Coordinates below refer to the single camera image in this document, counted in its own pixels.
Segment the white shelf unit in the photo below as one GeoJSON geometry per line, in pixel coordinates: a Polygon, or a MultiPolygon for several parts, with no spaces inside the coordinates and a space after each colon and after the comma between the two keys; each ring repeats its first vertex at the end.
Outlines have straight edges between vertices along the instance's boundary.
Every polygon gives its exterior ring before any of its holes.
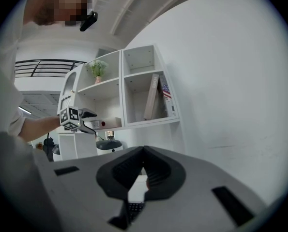
{"type": "MultiPolygon", "coordinates": [[[[121,127],[96,131],[117,131],[179,122],[174,92],[171,92],[176,116],[145,121],[143,119],[147,97],[154,73],[164,75],[172,91],[162,56],[155,45],[124,49],[98,58],[108,64],[102,82],[95,84],[87,64],[76,67],[65,77],[59,108],[68,104],[88,108],[97,114],[92,120],[118,117],[121,127]]],[[[63,160],[88,157],[95,154],[95,138],[82,132],[73,133],[59,128],[60,151],[63,160]]]]}

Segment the small white vase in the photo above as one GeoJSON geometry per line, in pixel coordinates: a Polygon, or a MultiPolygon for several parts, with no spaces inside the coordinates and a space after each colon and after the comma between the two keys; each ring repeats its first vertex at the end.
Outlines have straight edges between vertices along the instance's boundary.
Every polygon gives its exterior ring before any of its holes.
{"type": "Polygon", "coordinates": [[[97,76],[96,80],[95,80],[95,84],[100,83],[102,81],[102,77],[101,76],[97,76]]]}

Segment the potted plant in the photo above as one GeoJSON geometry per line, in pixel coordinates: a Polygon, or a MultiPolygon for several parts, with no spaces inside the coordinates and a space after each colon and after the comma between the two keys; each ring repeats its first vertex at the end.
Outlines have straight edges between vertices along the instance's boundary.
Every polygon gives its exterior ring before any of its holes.
{"type": "Polygon", "coordinates": [[[96,78],[95,83],[100,83],[102,81],[102,76],[105,74],[108,64],[104,61],[93,60],[88,66],[93,76],[96,78]]]}

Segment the black railing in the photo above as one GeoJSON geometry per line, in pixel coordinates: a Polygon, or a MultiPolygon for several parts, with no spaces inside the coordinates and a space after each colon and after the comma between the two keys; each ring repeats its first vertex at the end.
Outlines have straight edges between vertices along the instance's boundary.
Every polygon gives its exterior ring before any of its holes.
{"type": "Polygon", "coordinates": [[[65,77],[65,75],[86,62],[67,59],[32,59],[17,61],[15,65],[16,77],[51,76],[65,77]]]}

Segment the black slot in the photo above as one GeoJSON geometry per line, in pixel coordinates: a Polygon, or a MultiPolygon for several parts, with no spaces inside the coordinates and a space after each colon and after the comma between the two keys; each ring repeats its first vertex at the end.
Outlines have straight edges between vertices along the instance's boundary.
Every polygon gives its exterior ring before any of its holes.
{"type": "Polygon", "coordinates": [[[226,187],[218,187],[212,189],[219,202],[231,216],[237,226],[251,220],[254,215],[240,202],[232,192],[226,187]]]}
{"type": "Polygon", "coordinates": [[[57,176],[59,176],[59,175],[63,175],[63,174],[69,174],[69,173],[72,173],[72,172],[75,172],[78,170],[79,170],[79,168],[72,166],[72,167],[67,167],[67,168],[56,169],[55,173],[57,176]]]}

